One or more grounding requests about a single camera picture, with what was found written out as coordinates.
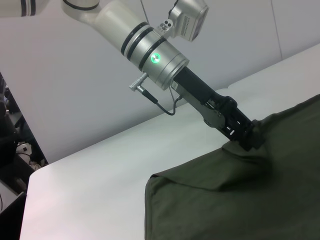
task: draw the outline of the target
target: wire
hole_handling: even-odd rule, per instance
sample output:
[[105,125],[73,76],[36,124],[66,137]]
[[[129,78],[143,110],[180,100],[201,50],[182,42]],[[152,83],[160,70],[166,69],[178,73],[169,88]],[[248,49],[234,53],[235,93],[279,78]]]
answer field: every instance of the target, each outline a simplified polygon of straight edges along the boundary
[[26,154],[26,153],[24,153],[24,152],[17,152],[16,154],[23,154],[23,155],[26,155],[26,156],[28,156],[29,158],[31,158],[31,156],[30,156],[29,154]]
[[142,0],[140,0],[140,2],[141,2],[141,5],[142,5],[142,9],[143,9],[143,12],[144,12],[146,21],[147,21],[147,23],[150,25],[149,19],[148,19],[148,16],[147,16],[147,12],[146,12],[146,9],[145,9],[145,6],[144,6],[144,3],[142,2]]
[[20,143],[18,146],[16,146],[16,147],[20,147],[21,145],[24,145],[24,144],[26,144],[25,142],[24,143]]
[[168,114],[168,115],[170,115],[170,116],[173,116],[173,115],[176,114],[177,102],[178,102],[179,100],[181,100],[181,99],[182,99],[182,97],[180,96],[180,97],[178,97],[178,98],[174,101],[174,103],[173,103],[173,112],[172,112],[172,113],[171,113],[171,112],[168,112],[167,110],[165,110],[164,107],[162,107],[158,102],[156,103],[156,105],[157,105],[162,111],[164,111],[166,114]]
[[2,209],[4,209],[4,202],[2,201],[2,196],[1,196],[1,194],[0,194],[0,200],[1,200],[1,211],[2,211]]
[[167,110],[164,109],[163,106],[161,106],[158,102],[156,103],[156,105],[162,110],[164,111],[166,114],[170,115],[170,116],[173,116],[176,114],[176,108],[177,108],[177,102],[179,100],[182,99],[182,96],[179,96],[176,100],[175,100],[175,97],[174,97],[174,94],[172,92],[172,89],[171,89],[171,86],[169,87],[169,90],[170,90],[170,93],[171,93],[171,97],[172,97],[172,100],[173,100],[173,112],[168,112]]

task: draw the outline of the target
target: metal connector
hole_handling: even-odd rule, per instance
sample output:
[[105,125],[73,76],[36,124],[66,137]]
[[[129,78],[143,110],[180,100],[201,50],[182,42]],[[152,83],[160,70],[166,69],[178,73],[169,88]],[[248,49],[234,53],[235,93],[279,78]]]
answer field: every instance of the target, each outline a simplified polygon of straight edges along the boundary
[[138,89],[138,87],[144,82],[144,80],[146,80],[147,77],[148,77],[148,74],[144,72],[144,73],[141,75],[141,77],[139,77],[137,80],[135,80],[135,81],[129,86],[129,88],[130,88],[133,92],[135,92],[135,91]]
[[168,38],[172,37],[174,28],[174,22],[171,19],[164,20],[159,26],[155,28],[157,34],[161,37]]
[[143,94],[146,89],[143,86],[138,86],[137,90]]

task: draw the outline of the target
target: white robot link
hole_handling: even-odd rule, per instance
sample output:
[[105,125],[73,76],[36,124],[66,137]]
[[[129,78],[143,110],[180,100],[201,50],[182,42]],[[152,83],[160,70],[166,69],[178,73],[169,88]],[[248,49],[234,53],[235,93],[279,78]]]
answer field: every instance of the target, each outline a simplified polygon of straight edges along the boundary
[[[1,0],[0,17],[35,16],[48,2]],[[168,42],[168,37],[179,36],[190,42],[197,38],[209,11],[204,0],[177,0],[168,18],[156,28],[149,25],[148,18],[147,22],[141,20],[119,0],[104,8],[100,7],[100,0],[62,0],[61,7],[71,18],[97,30],[142,72],[130,85],[132,91],[140,92],[171,116],[176,112],[177,101],[184,98],[209,127],[216,128],[231,141],[238,141],[245,150],[262,145],[262,137],[253,131],[254,124],[238,109],[237,102],[213,91],[188,68],[189,59]],[[162,90],[172,88],[179,94],[173,103],[173,113],[165,110],[142,86],[146,78]]]

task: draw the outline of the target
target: green fabric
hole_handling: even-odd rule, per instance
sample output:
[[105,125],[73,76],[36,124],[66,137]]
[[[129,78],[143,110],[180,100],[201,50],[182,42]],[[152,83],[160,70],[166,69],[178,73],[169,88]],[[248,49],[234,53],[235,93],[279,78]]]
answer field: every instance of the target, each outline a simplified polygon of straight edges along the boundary
[[146,240],[320,239],[320,95],[255,125],[259,150],[228,142],[150,178]]

